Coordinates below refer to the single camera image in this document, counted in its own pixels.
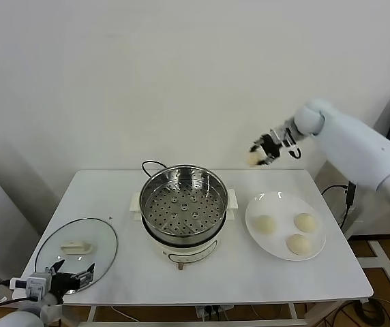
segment wooden floor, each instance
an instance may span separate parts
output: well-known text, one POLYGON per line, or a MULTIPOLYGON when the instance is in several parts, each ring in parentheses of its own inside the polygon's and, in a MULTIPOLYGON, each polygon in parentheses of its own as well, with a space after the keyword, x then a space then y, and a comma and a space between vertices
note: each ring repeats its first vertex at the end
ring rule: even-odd
MULTIPOLYGON (((390 240, 382 240, 381 245, 390 258, 390 240)), ((365 241, 350 242, 353 251, 357 256, 372 256, 372 251, 365 241)), ((374 296, 377 298, 384 298, 390 301, 390 282, 386 278, 382 269, 367 269, 365 273, 370 280, 372 287, 374 288, 374 296)), ((383 302, 383 305, 387 309, 390 315, 390 305, 383 302)), ((254 306, 257 314, 264 319, 289 318, 288 309, 286 306, 280 305, 256 305, 254 306)), ((195 310, 193 307, 119 307, 121 311, 131 315, 142 322, 184 322, 184 321, 196 321, 195 310)), ((86 320, 89 312, 88 307, 76 307, 76 312, 79 314, 82 320, 86 320)), ((0 317, 3 317, 11 309, 0 308, 0 317)), ((355 315, 353 308, 346 308, 346 312, 350 314, 360 326, 368 326, 360 321, 355 315)), ((305 313, 304 305, 297 306, 297 313, 299 316, 305 313)), ((228 318, 230 320, 258 320, 259 318, 253 312, 251 306, 243 305, 235 307, 227 311, 228 318)), ((99 307, 95 316, 96 321, 101 322, 125 322, 129 319, 114 312, 110 307, 99 307)), ((356 325, 350 321, 343 313, 338 315, 336 319, 337 327, 355 327, 356 325)))

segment white robotic arm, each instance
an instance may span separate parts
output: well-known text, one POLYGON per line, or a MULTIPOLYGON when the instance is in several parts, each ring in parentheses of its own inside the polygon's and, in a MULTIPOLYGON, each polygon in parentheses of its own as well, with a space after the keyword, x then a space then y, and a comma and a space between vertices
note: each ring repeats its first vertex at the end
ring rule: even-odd
POLYGON ((56 306, 63 304, 63 297, 68 291, 79 290, 93 281, 95 264, 78 274, 59 272, 65 260, 46 268, 44 272, 34 272, 27 280, 12 278, 0 285, 11 290, 25 289, 26 298, 7 301, 0 300, 0 306, 20 302, 19 309, 0 319, 0 327, 47 327, 49 323, 61 317, 56 306))
POLYGON ((390 201, 390 141, 321 99, 308 101, 284 125, 255 141, 249 162, 270 164, 280 156, 281 147, 299 159, 296 142, 307 136, 350 182, 384 193, 390 201))

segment white wall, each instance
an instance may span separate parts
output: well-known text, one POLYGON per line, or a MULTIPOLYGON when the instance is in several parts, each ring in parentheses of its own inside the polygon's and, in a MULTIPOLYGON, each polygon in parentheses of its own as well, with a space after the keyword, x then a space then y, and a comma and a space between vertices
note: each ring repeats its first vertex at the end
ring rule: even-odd
POLYGON ((40 230, 79 169, 244 168, 315 95, 374 123, 390 1, 0 0, 0 184, 40 230))

